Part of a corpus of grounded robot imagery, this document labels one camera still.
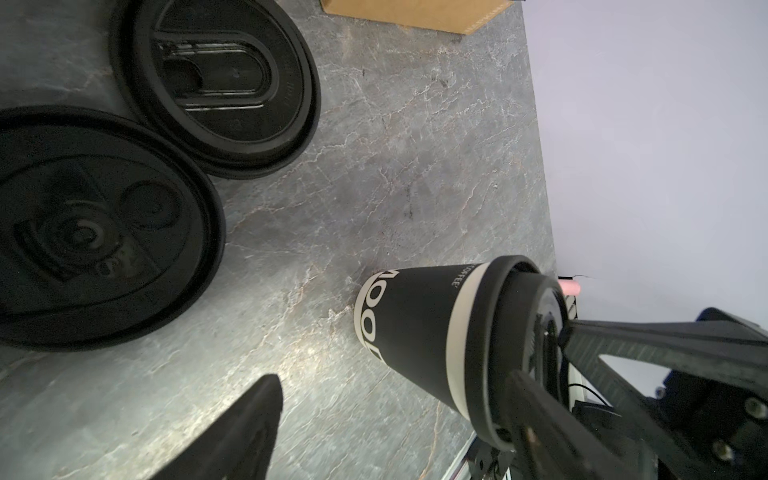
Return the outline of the black paper coffee cup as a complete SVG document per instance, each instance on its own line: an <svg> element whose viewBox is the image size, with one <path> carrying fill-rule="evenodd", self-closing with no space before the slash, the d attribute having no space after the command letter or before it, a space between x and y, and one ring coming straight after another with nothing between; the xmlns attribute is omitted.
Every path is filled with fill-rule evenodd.
<svg viewBox="0 0 768 480"><path fill-rule="evenodd" d="M562 399L558 335L567 320L559 282L521 255L378 272L353 313L365 350L507 451L513 435L502 413L513 396L505 379L521 371Z"/></svg>

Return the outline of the stack of black lids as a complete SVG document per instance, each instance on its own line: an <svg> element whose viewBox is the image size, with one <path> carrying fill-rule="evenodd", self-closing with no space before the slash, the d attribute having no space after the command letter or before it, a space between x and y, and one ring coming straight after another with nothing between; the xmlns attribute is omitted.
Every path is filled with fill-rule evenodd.
<svg viewBox="0 0 768 480"><path fill-rule="evenodd" d="M208 176L123 117L1 113L1 341L93 350L173 321L208 288L226 221Z"/></svg>

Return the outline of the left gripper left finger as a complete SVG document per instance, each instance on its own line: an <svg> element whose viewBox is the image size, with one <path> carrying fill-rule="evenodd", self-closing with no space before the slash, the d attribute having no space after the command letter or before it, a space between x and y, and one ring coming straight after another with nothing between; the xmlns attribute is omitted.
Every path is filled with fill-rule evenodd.
<svg viewBox="0 0 768 480"><path fill-rule="evenodd" d="M262 376L152 480L264 479L282 409L279 377Z"/></svg>

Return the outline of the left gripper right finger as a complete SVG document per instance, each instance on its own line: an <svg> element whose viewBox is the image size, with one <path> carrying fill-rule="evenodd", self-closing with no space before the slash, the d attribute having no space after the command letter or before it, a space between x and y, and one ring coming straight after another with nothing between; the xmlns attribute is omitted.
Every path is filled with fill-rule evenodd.
<svg viewBox="0 0 768 480"><path fill-rule="evenodd" d="M716 308L693 322L574 321L566 360L679 479L767 475L767 333ZM525 479L632 479L635 472L528 374L505 382L503 419Z"/></svg>

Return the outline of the black cup lid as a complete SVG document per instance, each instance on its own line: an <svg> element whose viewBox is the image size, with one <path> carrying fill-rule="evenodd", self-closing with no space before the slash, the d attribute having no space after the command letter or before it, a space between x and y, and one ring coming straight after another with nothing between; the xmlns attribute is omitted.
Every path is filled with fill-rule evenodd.
<svg viewBox="0 0 768 480"><path fill-rule="evenodd" d="M136 117L209 175L275 173L317 130L315 61L274 1L119 1L109 54Z"/></svg>

